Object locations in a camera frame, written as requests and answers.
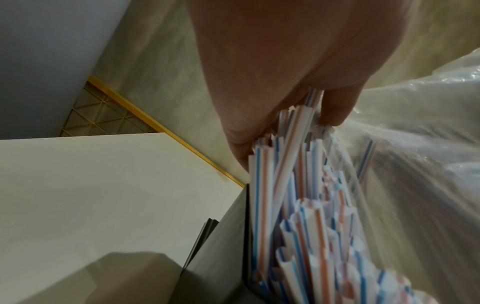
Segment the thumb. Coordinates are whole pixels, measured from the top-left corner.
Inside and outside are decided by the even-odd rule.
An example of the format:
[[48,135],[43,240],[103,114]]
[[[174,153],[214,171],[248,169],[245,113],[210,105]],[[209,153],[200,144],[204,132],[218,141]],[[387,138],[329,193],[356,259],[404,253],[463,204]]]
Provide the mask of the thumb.
[[325,91],[321,101],[320,123],[334,127],[341,125],[354,109],[366,82],[365,80],[354,86]]

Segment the white surface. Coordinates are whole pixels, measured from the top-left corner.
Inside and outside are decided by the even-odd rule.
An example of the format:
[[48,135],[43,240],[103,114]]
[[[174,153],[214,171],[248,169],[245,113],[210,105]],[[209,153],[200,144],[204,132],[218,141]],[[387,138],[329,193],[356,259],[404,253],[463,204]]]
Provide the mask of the white surface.
[[112,297],[139,273],[176,280],[171,260],[240,191],[166,134],[0,141],[0,303],[128,302]]

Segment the clear plastic bag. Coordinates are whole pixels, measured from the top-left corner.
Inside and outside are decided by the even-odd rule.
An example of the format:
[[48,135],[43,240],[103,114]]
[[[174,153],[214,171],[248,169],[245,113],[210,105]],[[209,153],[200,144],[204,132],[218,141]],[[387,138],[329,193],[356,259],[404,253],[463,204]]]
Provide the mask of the clear plastic bag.
[[365,90],[339,127],[386,268],[441,303],[480,297],[480,52]]

